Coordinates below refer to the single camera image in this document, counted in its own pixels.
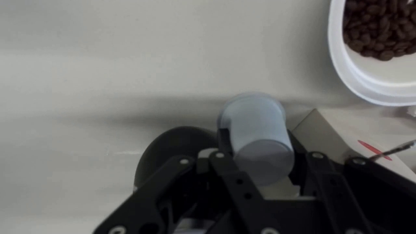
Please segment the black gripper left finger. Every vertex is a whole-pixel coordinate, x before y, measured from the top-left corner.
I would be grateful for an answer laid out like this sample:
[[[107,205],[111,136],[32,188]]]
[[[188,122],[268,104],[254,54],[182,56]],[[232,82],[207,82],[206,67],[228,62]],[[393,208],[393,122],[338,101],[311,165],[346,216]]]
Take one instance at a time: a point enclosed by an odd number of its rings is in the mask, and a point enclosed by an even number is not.
[[[212,221],[207,234],[282,234],[269,201],[215,134],[204,129],[198,134],[197,174],[203,187],[198,216]]]

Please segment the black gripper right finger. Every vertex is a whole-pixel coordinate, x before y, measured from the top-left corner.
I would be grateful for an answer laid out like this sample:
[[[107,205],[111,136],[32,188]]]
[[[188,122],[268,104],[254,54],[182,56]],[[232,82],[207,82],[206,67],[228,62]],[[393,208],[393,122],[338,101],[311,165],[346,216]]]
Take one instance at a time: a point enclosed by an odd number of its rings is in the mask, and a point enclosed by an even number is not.
[[[290,134],[295,168],[290,179],[303,201],[289,212],[285,234],[376,234],[351,187],[328,155],[307,149]]]

